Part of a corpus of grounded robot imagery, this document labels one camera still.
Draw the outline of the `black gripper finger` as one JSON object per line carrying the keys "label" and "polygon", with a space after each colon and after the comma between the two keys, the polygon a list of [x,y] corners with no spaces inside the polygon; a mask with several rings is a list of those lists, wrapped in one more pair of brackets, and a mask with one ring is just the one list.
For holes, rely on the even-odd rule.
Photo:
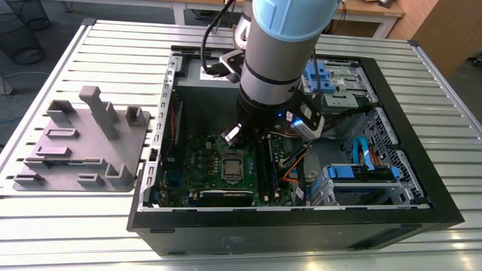
{"label": "black gripper finger", "polygon": [[225,130],[221,134],[222,139],[229,147],[241,147],[244,144],[242,124],[237,123],[234,127]]}

